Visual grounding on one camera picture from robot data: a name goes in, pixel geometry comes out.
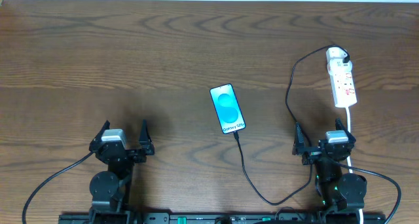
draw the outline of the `white cable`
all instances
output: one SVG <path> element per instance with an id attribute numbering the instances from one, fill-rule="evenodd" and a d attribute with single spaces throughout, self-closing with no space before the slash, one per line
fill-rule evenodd
<path id="1" fill-rule="evenodd" d="M 345 107 L 346 109 L 346 122 L 347 122 L 347 129 L 349 133 L 351 132 L 351 114 L 349 112 L 349 107 Z M 346 162 L 348 163 L 348 166 L 352 166 L 351 158 L 348 156 L 346 158 Z M 362 209 L 359 209 L 359 224 L 364 224 L 364 213 L 362 212 Z"/>

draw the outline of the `black power cord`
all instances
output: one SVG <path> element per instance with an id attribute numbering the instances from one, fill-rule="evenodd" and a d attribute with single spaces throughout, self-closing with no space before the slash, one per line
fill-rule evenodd
<path id="1" fill-rule="evenodd" d="M 240 151 L 240 156 L 242 158 L 242 168 L 243 168 L 243 173 L 244 176 L 246 177 L 247 181 L 249 182 L 249 184 L 251 185 L 251 187 L 253 188 L 253 190 L 257 193 L 257 195 L 263 200 L 265 201 L 267 204 L 272 205 L 272 206 L 278 206 L 280 204 L 283 204 L 285 201 L 287 201 L 289 198 L 291 198 L 293 195 L 297 194 L 298 192 L 302 191 L 304 188 L 307 187 L 308 184 L 310 184 L 311 180 L 312 180 L 312 174 L 313 174 L 313 165 L 310 165 L 310 176 L 308 177 L 308 181 L 307 183 L 305 183 L 302 187 L 298 188 L 296 191 L 292 192 L 290 195 L 288 195 L 287 197 L 285 197 L 283 200 L 279 201 L 279 202 L 271 202 L 269 200 L 267 200 L 262 194 L 260 194 L 260 192 L 258 192 L 258 190 L 256 189 L 256 187 L 254 186 L 254 184 L 251 182 L 249 176 L 247 175 L 246 172 L 246 168 L 244 167 L 244 158 L 243 158 L 243 151 L 242 151 L 242 146 L 240 145 L 240 141 L 238 139 L 238 133 L 237 131 L 233 132 L 234 134 L 234 138 L 237 141 L 237 145 L 238 145 L 238 150 Z"/>
<path id="2" fill-rule="evenodd" d="M 81 160 L 73 163 L 72 165 L 68 166 L 67 168 L 64 168 L 63 170 L 56 172 L 54 175 L 48 177 L 44 182 L 42 182 L 31 194 L 31 196 L 29 196 L 29 198 L 27 199 L 24 209 L 22 211 L 22 223 L 26 224 L 26 211 L 27 208 L 29 207 L 29 204 L 32 201 L 32 198 L 38 193 L 38 191 L 45 185 L 47 184 L 50 180 L 54 179 L 56 176 L 74 168 L 75 166 L 79 165 L 80 163 L 82 163 L 83 161 L 85 161 L 88 157 L 90 157 L 91 155 L 93 155 L 93 152 L 90 152 L 89 154 L 87 154 L 86 156 L 84 156 Z"/>
<path id="3" fill-rule="evenodd" d="M 309 57 L 312 54 L 315 54 L 321 50 L 324 50 L 326 48 L 331 48 L 331 47 L 338 47 L 340 49 L 342 49 L 345 53 L 346 53 L 346 57 L 343 59 L 344 63 L 348 63 L 349 59 L 350 59 L 350 55 L 348 53 L 348 51 L 346 51 L 344 48 L 338 46 L 338 45 L 327 45 L 325 47 L 321 47 L 313 52 L 310 52 L 308 54 L 306 54 L 305 56 L 303 56 L 301 59 L 297 60 L 293 66 L 293 69 L 291 70 L 291 77 L 289 79 L 289 84 L 288 84 L 288 88 L 287 88 L 287 92 L 285 93 L 285 105 L 287 106 L 287 109 L 289 111 L 289 114 L 291 114 L 291 117 L 294 119 L 295 122 L 297 122 L 297 118 L 294 116 L 293 112 L 291 111 L 291 109 L 288 106 L 288 95 L 289 95 L 289 90 L 291 89 L 291 85 L 293 84 L 293 79 L 294 79 L 294 71 L 295 71 L 295 67 L 297 66 L 297 64 L 299 64 L 299 62 L 303 61 L 305 58 Z M 301 132 L 302 134 L 307 138 L 308 140 L 308 145 L 312 146 L 312 142 L 310 141 L 310 138 L 308 137 L 308 135 L 306 134 L 306 132 L 302 129 L 301 127 Z"/>
<path id="4" fill-rule="evenodd" d="M 390 212 L 390 215 L 386 218 L 386 221 L 384 222 L 384 224 L 389 223 L 390 222 L 390 219 L 394 216 L 394 214 L 396 213 L 396 211 L 397 211 L 397 209 L 399 208 L 399 205 L 400 205 L 400 201 L 401 201 L 401 188 L 400 188 L 399 184 L 397 184 L 397 182 L 395 182 L 395 180 L 393 180 L 392 178 L 390 178 L 388 176 L 379 174 L 378 172 L 372 172 L 372 171 L 369 171 L 369 170 L 365 170 L 365 169 L 356 168 L 356 167 L 353 167 L 353 166 L 348 166 L 348 165 L 345 165 L 345 164 L 341 164 L 341 163 L 333 160 L 331 157 L 329 157 L 329 155 L 327 154 L 327 152 L 325 154 L 328 156 L 328 159 L 330 161 L 332 161 L 334 164 L 336 164 L 338 166 L 341 166 L 341 167 L 346 168 L 346 169 L 352 169 L 352 170 L 355 170 L 355 171 L 358 171 L 358 172 L 363 172 L 363 173 L 370 174 L 370 175 L 373 175 L 373 176 L 378 176 L 378 177 L 380 177 L 382 179 L 386 179 L 389 182 L 393 183 L 393 185 L 397 189 L 397 200 L 395 201 L 395 205 L 393 207 L 393 210 Z"/>

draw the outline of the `power strip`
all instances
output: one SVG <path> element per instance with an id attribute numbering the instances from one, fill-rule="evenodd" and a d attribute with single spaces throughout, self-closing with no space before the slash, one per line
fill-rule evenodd
<path id="1" fill-rule="evenodd" d="M 347 54 L 338 47 L 329 48 L 326 52 L 327 71 L 336 107 L 349 107 L 357 102 L 351 73 L 352 62 L 344 63 L 346 56 Z"/>

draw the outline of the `smartphone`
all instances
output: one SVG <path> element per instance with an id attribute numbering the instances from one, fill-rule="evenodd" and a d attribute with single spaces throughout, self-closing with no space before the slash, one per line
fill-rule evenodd
<path id="1" fill-rule="evenodd" d="M 212 88 L 212 102 L 224 134 L 244 129 L 246 124 L 231 84 Z"/>

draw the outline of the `wood grain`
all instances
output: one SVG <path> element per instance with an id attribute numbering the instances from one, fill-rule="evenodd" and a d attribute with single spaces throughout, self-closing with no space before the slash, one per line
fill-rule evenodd
<path id="1" fill-rule="evenodd" d="M 141 120 L 149 122 L 156 155 L 136 166 L 134 206 L 276 211 L 244 178 L 208 90 L 234 85 L 249 176 L 279 200 L 309 172 L 291 155 L 284 104 L 291 67 L 330 43 L 354 63 L 353 164 L 401 185 L 392 223 L 419 222 L 418 5 L 10 0 L 0 8 L 0 223 L 19 223 L 34 188 L 87 154 L 106 119 L 132 147 Z M 289 103 L 314 141 L 345 118 L 333 107 L 324 53 L 298 66 Z M 90 158 L 51 181 L 31 203 L 28 223 L 86 212 L 90 179 L 104 169 Z M 389 214 L 395 188 L 367 179 L 365 209 Z M 320 203 L 311 185 L 286 205 Z"/>

